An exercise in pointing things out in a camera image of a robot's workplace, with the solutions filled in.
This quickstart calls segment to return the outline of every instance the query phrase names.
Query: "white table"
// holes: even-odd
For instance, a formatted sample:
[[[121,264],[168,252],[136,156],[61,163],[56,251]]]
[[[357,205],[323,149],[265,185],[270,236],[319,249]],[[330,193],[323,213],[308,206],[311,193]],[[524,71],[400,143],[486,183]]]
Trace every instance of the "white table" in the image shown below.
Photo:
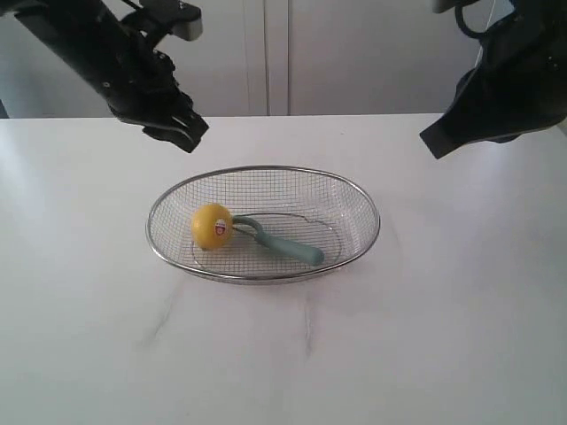
[[[567,139],[437,161],[434,119],[216,118],[191,155],[115,120],[0,121],[0,423],[567,423]],[[358,182],[377,244],[261,288],[151,252],[158,195],[248,164]]]

